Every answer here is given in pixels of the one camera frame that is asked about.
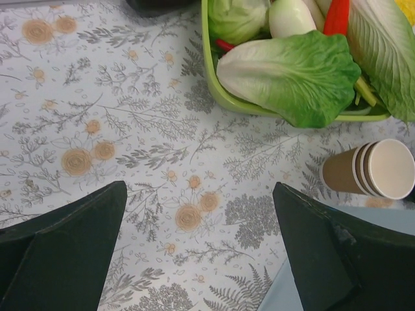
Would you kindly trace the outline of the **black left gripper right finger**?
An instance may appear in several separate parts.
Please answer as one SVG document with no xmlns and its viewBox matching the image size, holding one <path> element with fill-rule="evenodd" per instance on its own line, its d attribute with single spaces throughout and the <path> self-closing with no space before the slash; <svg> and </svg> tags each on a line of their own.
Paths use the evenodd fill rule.
<svg viewBox="0 0 415 311">
<path fill-rule="evenodd" d="M 304 310 L 413 310 L 414 235 L 372 224 L 283 183 L 274 206 Z"/>
</svg>

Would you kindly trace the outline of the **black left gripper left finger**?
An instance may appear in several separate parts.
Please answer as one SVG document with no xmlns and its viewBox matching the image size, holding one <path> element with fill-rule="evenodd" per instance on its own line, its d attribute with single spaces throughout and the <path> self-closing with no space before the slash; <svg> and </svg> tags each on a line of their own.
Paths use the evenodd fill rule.
<svg viewBox="0 0 415 311">
<path fill-rule="evenodd" d="M 2 310 L 96 310 L 127 201 L 113 183 L 1 230 Z"/>
</svg>

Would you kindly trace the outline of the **light blue paper bag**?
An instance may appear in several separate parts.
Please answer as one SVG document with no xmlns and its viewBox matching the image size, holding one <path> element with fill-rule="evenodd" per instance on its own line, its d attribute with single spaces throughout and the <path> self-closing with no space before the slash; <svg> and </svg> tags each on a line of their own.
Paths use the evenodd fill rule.
<svg viewBox="0 0 415 311">
<path fill-rule="evenodd" d="M 414 211 L 338 206 L 338 210 L 387 229 L 414 235 Z M 285 260 L 258 311 L 302 310 L 289 260 Z"/>
</svg>

